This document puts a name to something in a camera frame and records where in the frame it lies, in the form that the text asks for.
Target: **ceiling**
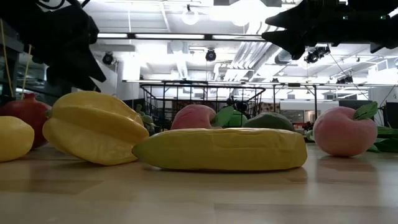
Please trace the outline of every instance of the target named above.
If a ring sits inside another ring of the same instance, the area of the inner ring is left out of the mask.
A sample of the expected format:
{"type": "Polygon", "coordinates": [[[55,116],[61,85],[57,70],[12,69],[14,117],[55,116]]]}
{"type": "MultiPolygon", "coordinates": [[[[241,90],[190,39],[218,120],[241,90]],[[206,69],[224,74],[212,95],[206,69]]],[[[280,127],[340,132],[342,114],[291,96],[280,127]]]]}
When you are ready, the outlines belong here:
{"type": "MultiPolygon", "coordinates": [[[[265,19],[280,11],[294,7],[300,0],[285,0],[282,8],[266,7],[260,0],[240,0],[230,6],[216,6],[220,0],[91,0],[84,10],[93,17],[101,32],[155,32],[197,34],[261,34],[277,30],[268,26],[265,19]],[[187,12],[187,4],[197,13],[197,22],[188,25],[194,18],[187,12]]],[[[124,52],[114,52],[119,60],[137,55],[144,79],[223,80],[245,82],[336,83],[345,74],[354,77],[355,83],[396,83],[396,80],[369,79],[375,72],[389,70],[396,73],[397,50],[382,49],[377,55],[369,53],[368,44],[341,44],[331,47],[327,55],[317,63],[307,65],[301,58],[283,65],[275,62],[281,49],[271,43],[183,41],[183,56],[170,51],[168,40],[99,40],[94,47],[96,55],[104,54],[101,47],[125,46],[124,52]],[[217,58],[207,62],[208,49],[214,49],[217,58]]]]}

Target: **wall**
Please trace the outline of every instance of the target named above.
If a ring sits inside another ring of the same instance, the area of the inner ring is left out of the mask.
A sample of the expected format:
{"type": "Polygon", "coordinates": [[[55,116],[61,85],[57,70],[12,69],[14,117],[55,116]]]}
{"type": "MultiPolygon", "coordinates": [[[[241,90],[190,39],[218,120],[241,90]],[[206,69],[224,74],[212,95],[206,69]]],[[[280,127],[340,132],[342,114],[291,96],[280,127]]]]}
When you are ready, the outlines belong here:
{"type": "Polygon", "coordinates": [[[117,63],[117,73],[118,73],[118,82],[117,82],[117,95],[121,100],[135,100],[139,98],[139,83],[127,83],[122,82],[123,73],[125,70],[125,62],[119,61],[117,63]]]}
{"type": "MultiPolygon", "coordinates": [[[[266,103],[273,103],[273,101],[263,101],[266,103]]],[[[280,102],[281,110],[315,110],[315,102],[314,101],[276,101],[276,103],[280,102]]],[[[338,101],[319,101],[318,111],[321,111],[321,114],[330,108],[334,108],[338,106],[338,101]]]]}
{"type": "Polygon", "coordinates": [[[117,84],[116,83],[117,83],[117,79],[118,79],[118,74],[115,71],[108,68],[107,66],[105,66],[102,62],[100,62],[98,60],[96,60],[96,61],[99,65],[99,68],[104,73],[104,75],[106,77],[106,81],[101,83],[93,78],[92,78],[92,80],[100,88],[102,93],[107,94],[107,95],[116,96],[117,95],[117,91],[116,91],[117,84]]]}

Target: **ceiling pipe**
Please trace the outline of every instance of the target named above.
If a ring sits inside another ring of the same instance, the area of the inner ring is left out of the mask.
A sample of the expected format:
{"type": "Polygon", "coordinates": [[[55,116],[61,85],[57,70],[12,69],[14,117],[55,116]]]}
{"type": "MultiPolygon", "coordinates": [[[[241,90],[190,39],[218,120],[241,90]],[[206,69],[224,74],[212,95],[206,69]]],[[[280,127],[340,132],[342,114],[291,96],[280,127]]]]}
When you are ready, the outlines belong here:
{"type": "Polygon", "coordinates": [[[275,63],[279,65],[287,65],[288,63],[292,62],[292,55],[286,51],[282,50],[278,55],[275,57],[275,63]]]}
{"type": "Polygon", "coordinates": [[[367,50],[367,49],[368,49],[368,47],[364,47],[364,48],[361,48],[361,49],[355,51],[354,53],[352,53],[352,54],[349,55],[349,56],[341,57],[341,58],[339,58],[339,59],[336,59],[336,63],[334,63],[333,65],[327,66],[326,68],[323,68],[323,69],[320,69],[320,70],[312,69],[311,72],[308,72],[308,73],[309,73],[308,76],[309,76],[309,77],[312,77],[312,76],[314,76],[314,74],[317,74],[317,73],[322,72],[322,71],[324,71],[324,70],[326,70],[326,69],[328,69],[328,68],[331,68],[331,67],[337,65],[338,63],[340,63],[341,61],[344,61],[344,60],[346,60],[347,58],[350,58],[350,57],[352,57],[352,56],[355,56],[355,55],[357,55],[358,53],[361,53],[361,52],[363,52],[364,50],[367,50]]]}
{"type": "Polygon", "coordinates": [[[339,75],[342,75],[342,76],[344,76],[344,75],[346,75],[346,72],[348,72],[348,71],[350,71],[350,70],[352,70],[354,73],[355,72],[359,72],[359,71],[362,71],[362,70],[364,70],[364,69],[367,69],[367,68],[369,68],[369,67],[372,67],[372,66],[374,66],[375,64],[374,64],[374,62],[381,62],[381,61],[383,61],[384,59],[383,58],[379,58],[379,57],[374,57],[374,58],[371,58],[371,59],[369,59],[369,60],[367,60],[367,61],[365,61],[365,62],[362,62],[362,63],[360,63],[359,65],[354,65],[354,66],[352,66],[352,67],[350,67],[350,68],[346,68],[346,69],[344,69],[343,71],[340,71],[339,73],[337,73],[337,74],[334,74],[334,75],[331,75],[331,76],[329,76],[330,78],[335,78],[335,77],[337,77],[337,76],[339,76],[339,75]]]}
{"type": "MultiPolygon", "coordinates": [[[[275,44],[270,44],[270,46],[268,47],[268,49],[267,49],[267,52],[266,52],[266,54],[263,56],[263,58],[261,58],[260,60],[258,60],[257,61],[257,64],[253,67],[253,69],[254,69],[254,75],[253,75],[253,77],[252,77],[252,79],[253,78],[259,78],[259,77],[257,77],[256,75],[260,72],[260,71],[262,71],[262,70],[264,70],[264,67],[266,67],[266,66],[270,66],[270,65],[268,65],[268,63],[271,61],[271,60],[274,60],[274,58],[275,58],[275,56],[277,55],[277,54],[279,54],[279,52],[281,51],[282,49],[280,48],[280,47],[278,47],[277,45],[275,45],[275,44]]],[[[274,67],[272,67],[271,68],[271,70],[273,70],[273,72],[275,72],[275,74],[276,73],[279,73],[281,70],[283,70],[284,68],[283,68],[283,66],[281,66],[281,65],[278,65],[278,68],[274,68],[274,67]]]]}
{"type": "Polygon", "coordinates": [[[167,19],[166,11],[164,9],[164,3],[163,2],[159,3],[159,7],[160,7],[160,11],[162,12],[162,15],[163,15],[164,23],[166,24],[166,29],[167,29],[168,32],[171,32],[169,20],[167,19]]]}
{"type": "MultiPolygon", "coordinates": [[[[251,22],[249,23],[249,28],[246,32],[246,34],[253,34],[254,32],[254,24],[251,22]]],[[[242,59],[245,57],[245,51],[247,51],[246,49],[250,46],[250,42],[243,42],[241,43],[241,45],[239,46],[238,52],[236,53],[234,60],[231,63],[231,68],[239,68],[238,67],[238,63],[240,61],[242,61],[242,59]]]]}
{"type": "MultiPolygon", "coordinates": [[[[258,34],[259,31],[261,30],[261,22],[251,22],[250,25],[252,25],[252,30],[248,34],[258,34]]],[[[244,64],[251,59],[253,56],[252,51],[253,49],[257,50],[259,48],[259,43],[249,43],[248,46],[246,47],[243,58],[241,58],[237,63],[238,68],[245,68],[244,64]]]]}
{"type": "Polygon", "coordinates": [[[175,55],[175,63],[177,64],[180,78],[188,78],[188,68],[183,53],[184,43],[181,40],[173,40],[170,43],[170,47],[175,55]]]}
{"type": "Polygon", "coordinates": [[[221,63],[216,63],[214,65],[214,81],[217,81],[218,77],[220,76],[220,67],[221,67],[221,63]]]}
{"type": "MultiPolygon", "coordinates": [[[[271,27],[269,25],[267,25],[265,22],[262,23],[264,32],[270,31],[271,29],[273,31],[277,31],[278,27],[271,27]]],[[[253,66],[255,66],[256,63],[258,63],[258,61],[260,60],[261,57],[264,56],[264,54],[267,52],[268,48],[271,46],[270,43],[267,42],[263,42],[261,43],[260,47],[258,48],[257,52],[255,52],[252,55],[252,59],[250,59],[250,61],[248,61],[248,67],[249,68],[253,68],[253,66]]]]}

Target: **air duct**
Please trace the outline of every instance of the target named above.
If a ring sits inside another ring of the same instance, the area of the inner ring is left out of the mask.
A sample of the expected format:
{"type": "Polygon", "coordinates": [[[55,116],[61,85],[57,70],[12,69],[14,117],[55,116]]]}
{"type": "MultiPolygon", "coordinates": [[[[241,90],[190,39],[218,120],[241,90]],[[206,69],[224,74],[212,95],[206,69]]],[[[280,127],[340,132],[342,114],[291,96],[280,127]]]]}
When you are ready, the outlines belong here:
{"type": "Polygon", "coordinates": [[[173,40],[171,43],[167,44],[167,53],[173,53],[175,55],[175,62],[180,78],[188,78],[187,62],[184,57],[184,54],[188,53],[188,44],[181,40],[173,40]]]}
{"type": "Polygon", "coordinates": [[[279,65],[287,65],[291,61],[292,55],[286,50],[282,50],[278,55],[275,56],[275,63],[279,65]]]}

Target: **ceiling light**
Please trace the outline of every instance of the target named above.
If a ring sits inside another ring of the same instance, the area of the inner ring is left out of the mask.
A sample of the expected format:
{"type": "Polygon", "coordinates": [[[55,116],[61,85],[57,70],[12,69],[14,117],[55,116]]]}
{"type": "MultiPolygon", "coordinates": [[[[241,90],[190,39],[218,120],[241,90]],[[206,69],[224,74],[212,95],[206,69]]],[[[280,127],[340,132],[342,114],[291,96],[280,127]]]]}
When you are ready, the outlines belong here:
{"type": "Polygon", "coordinates": [[[202,34],[136,34],[136,39],[182,39],[182,40],[203,40],[202,34]]]}
{"type": "Polygon", "coordinates": [[[207,49],[206,47],[200,47],[200,46],[189,46],[188,47],[188,50],[192,50],[192,51],[197,50],[197,51],[204,52],[206,49],[207,49]]]}
{"type": "Polygon", "coordinates": [[[102,33],[98,34],[98,38],[127,38],[127,34],[110,34],[110,33],[102,33]]]}
{"type": "Polygon", "coordinates": [[[130,83],[161,83],[160,80],[123,80],[123,82],[130,82],[130,83]]]}
{"type": "Polygon", "coordinates": [[[213,35],[214,40],[265,41],[261,35],[213,35]]]}
{"type": "Polygon", "coordinates": [[[186,10],[184,10],[184,12],[182,13],[181,19],[182,22],[184,22],[186,25],[194,25],[199,21],[199,13],[196,11],[192,11],[190,5],[188,4],[186,10]]]}

